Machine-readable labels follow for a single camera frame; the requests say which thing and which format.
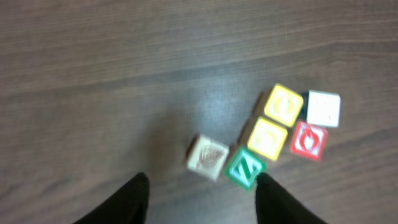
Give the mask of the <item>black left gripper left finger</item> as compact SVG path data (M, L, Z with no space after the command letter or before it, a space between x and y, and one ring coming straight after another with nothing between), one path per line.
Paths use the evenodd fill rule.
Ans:
M149 189L149 178L140 172L75 224L144 224Z

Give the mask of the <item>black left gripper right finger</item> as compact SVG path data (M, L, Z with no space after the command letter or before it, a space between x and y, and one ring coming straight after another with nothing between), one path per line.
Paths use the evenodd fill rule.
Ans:
M258 224L325 224L268 173L257 176L255 194Z

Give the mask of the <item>white blue-edged picture block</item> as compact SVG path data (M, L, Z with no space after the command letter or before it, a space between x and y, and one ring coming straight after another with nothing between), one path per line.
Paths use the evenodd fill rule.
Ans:
M227 145L199 134L188 151L187 169L217 181L228 156Z

